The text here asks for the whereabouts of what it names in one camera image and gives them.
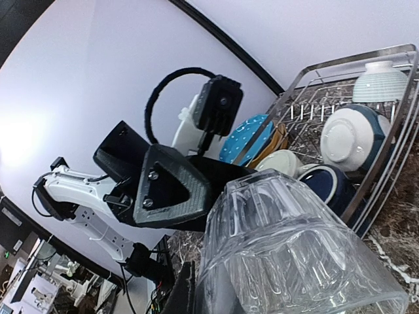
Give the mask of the clear glass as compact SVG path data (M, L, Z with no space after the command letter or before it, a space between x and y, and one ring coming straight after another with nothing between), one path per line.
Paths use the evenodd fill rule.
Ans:
M195 313L405 313L409 297L304 183L274 170L226 184L209 212Z

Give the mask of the dark blue mug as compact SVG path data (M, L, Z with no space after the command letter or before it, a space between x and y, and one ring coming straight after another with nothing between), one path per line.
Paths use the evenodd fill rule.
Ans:
M332 165L314 166L300 175L298 180L311 188L340 217L356 193L346 174Z

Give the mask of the wire metal dish rack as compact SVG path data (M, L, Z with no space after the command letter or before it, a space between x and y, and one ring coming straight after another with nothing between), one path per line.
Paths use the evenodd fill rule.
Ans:
M359 237L388 199L413 144L418 116L418 49L400 44L309 65L257 124L233 163L270 125L305 166L311 186Z

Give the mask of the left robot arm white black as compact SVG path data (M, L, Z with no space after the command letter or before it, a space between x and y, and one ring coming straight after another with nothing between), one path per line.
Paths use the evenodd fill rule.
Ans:
M35 182L34 194L52 217L80 228L123 270L160 287L173 284L172 268L153 260L144 244L120 235L103 216L136 228L202 232L226 184L251 174L246 167L149 144L125 122L103 140L94 161L104 176L73 171L57 158Z

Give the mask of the yellow dotted scalloped plate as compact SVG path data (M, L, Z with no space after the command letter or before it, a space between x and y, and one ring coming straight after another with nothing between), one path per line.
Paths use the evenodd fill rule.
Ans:
M286 149L287 147L287 128L284 123L280 123L275 127L273 136L267 146L249 163L248 167L254 169L269 154L277 150Z

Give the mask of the blue dotted plate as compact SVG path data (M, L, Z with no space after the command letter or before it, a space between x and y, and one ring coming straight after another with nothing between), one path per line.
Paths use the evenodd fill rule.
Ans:
M219 160L232 164L267 117L267 114L257 114L242 122L225 141L219 153ZM242 158L239 163L240 166L246 166L264 150L272 138L271 133L273 129L274 123L273 121L270 121L256 142L254 142L252 147Z

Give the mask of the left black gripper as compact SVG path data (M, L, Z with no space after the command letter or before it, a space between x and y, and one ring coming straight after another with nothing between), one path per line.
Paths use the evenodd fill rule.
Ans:
M227 183L254 172L150 145L124 121L103 140L93 159L116 183L103 198L112 216L138 228L203 232Z

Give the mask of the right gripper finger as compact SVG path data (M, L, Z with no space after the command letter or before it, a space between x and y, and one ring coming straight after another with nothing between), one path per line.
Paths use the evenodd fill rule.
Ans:
M195 262L185 262L165 305L166 313L235 313L236 293L222 264L198 281Z

